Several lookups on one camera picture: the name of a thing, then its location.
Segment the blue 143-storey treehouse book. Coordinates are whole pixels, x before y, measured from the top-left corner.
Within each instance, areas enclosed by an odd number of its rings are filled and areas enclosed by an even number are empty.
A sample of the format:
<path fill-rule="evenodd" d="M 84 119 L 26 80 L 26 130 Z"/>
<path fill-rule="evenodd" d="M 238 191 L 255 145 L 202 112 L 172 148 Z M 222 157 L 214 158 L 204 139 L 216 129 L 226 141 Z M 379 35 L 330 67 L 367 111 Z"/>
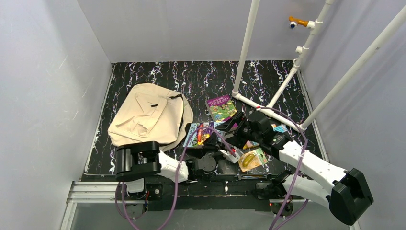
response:
<path fill-rule="evenodd" d="M 216 127 L 222 124 L 221 122 L 210 121 L 210 122 L 199 122 L 199 123 L 191 123 L 183 143 L 184 148 L 189 149 L 202 149 L 204 146 L 204 142 L 210 137 L 212 134 L 212 130 L 209 129 L 200 129 L 196 133 L 193 132 L 199 127 L 211 127 L 217 129 Z"/>

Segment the purple treehouse book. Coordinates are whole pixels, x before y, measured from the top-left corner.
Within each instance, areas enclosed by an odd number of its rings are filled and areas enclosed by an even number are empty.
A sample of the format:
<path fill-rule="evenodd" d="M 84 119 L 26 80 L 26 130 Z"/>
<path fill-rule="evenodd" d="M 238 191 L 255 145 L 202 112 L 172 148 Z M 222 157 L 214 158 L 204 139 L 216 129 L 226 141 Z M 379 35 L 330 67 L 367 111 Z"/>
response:
<path fill-rule="evenodd" d="M 237 112 L 229 95 L 208 99 L 205 104 L 215 122 L 226 121 Z"/>

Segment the beige canvas student bag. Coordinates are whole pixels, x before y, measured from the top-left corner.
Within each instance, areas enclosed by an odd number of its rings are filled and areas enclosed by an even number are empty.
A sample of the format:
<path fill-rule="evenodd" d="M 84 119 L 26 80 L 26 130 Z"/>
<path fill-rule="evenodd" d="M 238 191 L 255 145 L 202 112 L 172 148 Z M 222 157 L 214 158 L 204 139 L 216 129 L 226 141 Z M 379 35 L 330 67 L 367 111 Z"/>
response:
<path fill-rule="evenodd" d="M 108 135 L 116 147 L 156 141 L 162 151 L 168 151 L 185 138 L 186 126 L 193 117 L 182 93 L 141 83 L 130 90 L 110 123 Z"/>

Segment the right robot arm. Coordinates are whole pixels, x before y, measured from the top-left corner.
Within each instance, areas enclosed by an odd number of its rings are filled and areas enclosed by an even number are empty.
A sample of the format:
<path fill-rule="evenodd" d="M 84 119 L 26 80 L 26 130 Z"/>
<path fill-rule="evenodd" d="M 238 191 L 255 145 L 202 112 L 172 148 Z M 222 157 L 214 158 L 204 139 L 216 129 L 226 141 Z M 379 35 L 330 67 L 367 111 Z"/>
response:
<path fill-rule="evenodd" d="M 216 127 L 231 132 L 226 142 L 241 148 L 254 141 L 267 154 L 295 166 L 309 179 L 282 174 L 267 188 L 256 191 L 261 197 L 266 192 L 280 196 L 295 195 L 316 202 L 329 209 L 340 222 L 352 226 L 373 202 L 365 175 L 358 169 L 345 170 L 317 157 L 293 140 L 288 133 L 277 132 L 270 120 L 261 112 L 245 116 L 241 111 Z"/>

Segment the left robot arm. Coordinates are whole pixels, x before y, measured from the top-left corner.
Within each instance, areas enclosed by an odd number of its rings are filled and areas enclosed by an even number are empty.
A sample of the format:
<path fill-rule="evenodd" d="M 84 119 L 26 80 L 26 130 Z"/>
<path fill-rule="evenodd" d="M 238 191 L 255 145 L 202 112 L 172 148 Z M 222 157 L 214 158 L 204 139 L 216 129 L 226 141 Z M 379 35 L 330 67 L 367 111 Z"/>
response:
<path fill-rule="evenodd" d="M 239 159 L 234 149 L 227 149 L 223 142 L 216 140 L 219 136 L 215 133 L 203 144 L 204 149 L 215 150 L 214 154 L 206 154 L 199 159 L 190 159 L 186 162 L 179 162 L 166 155 L 159 149 L 156 141 L 116 147 L 114 150 L 117 160 L 116 181 L 123 183 L 123 190 L 130 196 L 146 193 L 146 177 L 159 175 L 175 181 L 177 167 L 180 164 L 178 182 L 195 183 L 214 171 L 217 166 L 215 156 L 223 156 L 232 162 Z"/>

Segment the yellow item blister pack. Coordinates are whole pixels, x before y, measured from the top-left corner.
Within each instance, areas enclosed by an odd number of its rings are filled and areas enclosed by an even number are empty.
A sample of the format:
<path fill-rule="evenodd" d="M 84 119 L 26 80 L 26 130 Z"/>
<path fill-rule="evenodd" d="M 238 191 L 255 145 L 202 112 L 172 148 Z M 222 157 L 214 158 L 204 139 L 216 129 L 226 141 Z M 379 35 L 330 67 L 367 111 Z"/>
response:
<path fill-rule="evenodd" d="M 266 153 L 261 148 L 256 148 L 252 151 L 244 153 L 238 164 L 242 172 L 247 172 L 251 169 L 265 165 L 268 162 Z"/>

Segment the yellow crayon pack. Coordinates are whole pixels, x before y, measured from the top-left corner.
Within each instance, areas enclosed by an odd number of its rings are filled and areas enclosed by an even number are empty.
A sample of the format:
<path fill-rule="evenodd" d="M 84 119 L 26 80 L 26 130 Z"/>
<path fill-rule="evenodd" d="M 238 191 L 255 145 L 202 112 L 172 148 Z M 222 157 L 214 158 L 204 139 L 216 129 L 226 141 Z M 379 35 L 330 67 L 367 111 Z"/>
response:
<path fill-rule="evenodd" d="M 273 131 L 276 131 L 276 132 L 285 133 L 285 132 L 288 131 L 285 124 L 282 124 L 282 125 L 271 124 L 271 126 L 273 128 Z M 255 148 L 255 147 L 258 147 L 258 146 L 259 146 L 259 143 L 257 143 L 257 142 L 247 141 L 245 143 L 245 145 L 243 146 L 243 149 L 245 150 L 245 149 Z"/>

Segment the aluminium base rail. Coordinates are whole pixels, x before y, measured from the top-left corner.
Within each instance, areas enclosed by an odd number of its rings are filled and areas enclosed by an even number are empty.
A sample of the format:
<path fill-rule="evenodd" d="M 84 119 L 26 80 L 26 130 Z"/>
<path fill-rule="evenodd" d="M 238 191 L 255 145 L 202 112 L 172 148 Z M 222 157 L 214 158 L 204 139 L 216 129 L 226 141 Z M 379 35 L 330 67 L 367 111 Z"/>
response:
<path fill-rule="evenodd" d="M 282 199 L 272 194 L 269 199 L 257 198 L 252 194 L 255 180 L 203 182 L 192 185 L 180 185 L 176 209 L 255 209 L 269 210 L 268 203 L 281 203 Z M 315 181 L 306 182 L 297 178 L 291 194 L 297 202 L 309 201 L 328 205 L 327 192 Z M 152 178 L 145 186 L 148 191 L 159 189 L 147 199 L 152 205 L 149 211 L 169 210 L 174 198 L 174 184 L 169 180 Z M 61 229 L 68 230 L 73 223 L 74 212 L 78 203 L 113 203 L 121 202 L 121 185 L 118 182 L 74 182 L 71 186 L 67 209 Z"/>

